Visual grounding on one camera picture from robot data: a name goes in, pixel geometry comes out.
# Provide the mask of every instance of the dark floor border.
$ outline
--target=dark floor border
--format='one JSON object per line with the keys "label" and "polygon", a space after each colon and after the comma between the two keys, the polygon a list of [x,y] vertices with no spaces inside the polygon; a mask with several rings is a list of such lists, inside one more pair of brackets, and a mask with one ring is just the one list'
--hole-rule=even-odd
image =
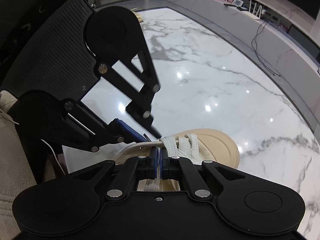
{"label": "dark floor border", "polygon": [[97,8],[100,9],[100,8],[102,8],[104,6],[113,5],[113,4],[120,3],[120,2],[128,2],[128,1],[132,1],[132,0],[119,0],[119,1],[114,1],[114,2],[104,3],[104,4],[102,4],[101,6],[99,6]]}
{"label": "dark floor border", "polygon": [[230,41],[228,41],[226,38],[224,38],[222,35],[220,35],[219,33],[215,32],[214,30],[208,28],[207,26],[205,26],[204,24],[202,24],[201,22],[192,19],[190,16],[176,10],[175,8],[171,8],[170,6],[160,6],[160,7],[154,7],[154,8],[148,8],[148,9],[142,9],[142,10],[137,10],[136,12],[141,12],[141,11],[150,11],[150,10],[155,10],[155,9],[162,9],[162,8],[168,8],[171,10],[174,10],[177,13],[182,14],[183,16],[195,21],[196,23],[200,24],[201,26],[203,26],[204,28],[206,28],[207,30],[213,32],[214,34],[216,34],[217,36],[219,36],[221,39],[223,39],[224,41],[226,41],[227,43],[229,43],[231,46],[233,46],[234,48],[236,48],[237,50],[239,50],[243,55],[245,55],[252,63],[254,63],[268,78],[270,78],[272,80],[272,82],[282,91],[282,93],[284,93],[284,95],[289,99],[289,101],[293,104],[293,106],[297,109],[297,111],[299,112],[299,114],[301,114],[303,120],[306,122],[306,124],[308,125],[309,129],[312,131],[312,133],[314,134],[315,132],[315,128],[313,129],[312,126],[310,125],[310,123],[308,122],[308,120],[305,118],[304,114],[301,112],[301,110],[298,108],[298,106],[292,101],[292,99],[288,96],[288,94],[282,89],[282,87],[273,79],[272,75],[268,73],[268,71],[266,71],[264,68],[262,68],[260,65],[258,65],[251,57],[249,57],[245,52],[243,52],[240,48],[238,48],[236,45],[232,44]]}

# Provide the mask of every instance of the white marble tile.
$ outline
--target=white marble tile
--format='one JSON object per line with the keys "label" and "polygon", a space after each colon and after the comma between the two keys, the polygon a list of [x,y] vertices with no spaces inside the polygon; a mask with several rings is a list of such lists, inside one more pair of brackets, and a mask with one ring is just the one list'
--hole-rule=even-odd
{"label": "white marble tile", "polygon": [[[317,239],[319,147],[299,112],[254,63],[211,31],[168,8],[141,14],[161,83],[152,104],[154,126],[163,136],[194,128],[228,134],[239,147],[240,170],[300,193],[307,209],[299,231]],[[114,68],[141,86],[121,63]],[[83,102],[107,123],[117,117],[145,132],[125,113],[128,98],[104,79]],[[68,169],[111,158],[123,147],[108,145],[97,153],[65,147]]]}
{"label": "white marble tile", "polygon": [[[223,0],[167,0],[196,12],[223,27],[246,45],[257,33],[262,20],[255,21],[239,10],[226,7]],[[257,38],[258,53],[289,82],[307,106],[316,114],[320,77],[316,64],[291,40],[271,25]]]}

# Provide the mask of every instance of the metal screw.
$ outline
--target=metal screw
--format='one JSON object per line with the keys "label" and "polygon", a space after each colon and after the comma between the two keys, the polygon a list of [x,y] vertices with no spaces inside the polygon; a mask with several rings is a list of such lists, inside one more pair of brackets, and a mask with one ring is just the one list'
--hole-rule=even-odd
{"label": "metal screw", "polygon": [[123,141],[124,141],[124,138],[123,138],[123,137],[119,137],[119,138],[117,139],[117,142],[118,142],[118,143],[123,142]]}
{"label": "metal screw", "polygon": [[155,93],[155,92],[158,92],[160,90],[160,86],[159,86],[159,84],[156,84],[154,87],[153,87],[153,89],[152,89],[152,91]]}
{"label": "metal screw", "polygon": [[67,110],[67,111],[70,111],[72,108],[73,108],[73,104],[68,101],[64,104],[64,108]]}
{"label": "metal screw", "polygon": [[109,197],[120,197],[122,195],[122,191],[119,189],[111,189],[107,192]]}
{"label": "metal screw", "polygon": [[97,146],[93,146],[93,147],[91,148],[91,151],[92,151],[93,153],[96,153],[98,150],[99,150],[99,147],[97,147]]}
{"label": "metal screw", "polygon": [[210,196],[210,191],[206,190],[206,189],[198,189],[195,192],[195,195],[197,197],[209,197]]}
{"label": "metal screw", "polygon": [[144,119],[147,119],[149,116],[150,116],[150,111],[145,111],[142,117]]}
{"label": "metal screw", "polygon": [[106,64],[101,64],[98,70],[100,74],[105,74],[108,71],[108,67]]}

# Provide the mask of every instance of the black cable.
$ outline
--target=black cable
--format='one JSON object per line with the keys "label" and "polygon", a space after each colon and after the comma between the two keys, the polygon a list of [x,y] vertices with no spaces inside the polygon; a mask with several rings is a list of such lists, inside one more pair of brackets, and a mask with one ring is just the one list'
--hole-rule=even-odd
{"label": "black cable", "polygon": [[[263,26],[262,30],[259,32],[260,27],[265,23],[265,25]],[[251,46],[258,58],[258,60],[260,61],[261,64],[263,64],[263,66],[269,71],[271,72],[274,76],[279,76],[281,77],[278,73],[274,72],[273,70],[271,70],[269,67],[266,66],[266,64],[261,60],[261,58],[259,57],[259,54],[257,53],[258,50],[258,44],[257,44],[257,37],[263,32],[264,28],[266,27],[266,25],[269,23],[269,19],[266,19],[263,23],[261,23],[257,29],[257,34],[255,35],[255,37],[253,38],[253,40],[251,41]]]}

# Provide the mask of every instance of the shoe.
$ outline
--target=shoe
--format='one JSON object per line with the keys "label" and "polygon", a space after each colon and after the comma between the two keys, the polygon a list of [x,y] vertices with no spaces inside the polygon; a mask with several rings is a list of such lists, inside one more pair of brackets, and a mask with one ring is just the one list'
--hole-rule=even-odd
{"label": "shoe", "polygon": [[[156,142],[141,142],[123,149],[115,158],[116,164],[140,155],[149,156],[151,147],[165,147],[168,156],[189,158],[193,164],[201,165],[204,160],[212,160],[231,168],[238,168],[240,154],[236,143],[225,133],[214,129],[193,129]],[[160,179],[158,167],[157,179],[145,179],[139,182],[137,191],[179,191],[175,180]]]}

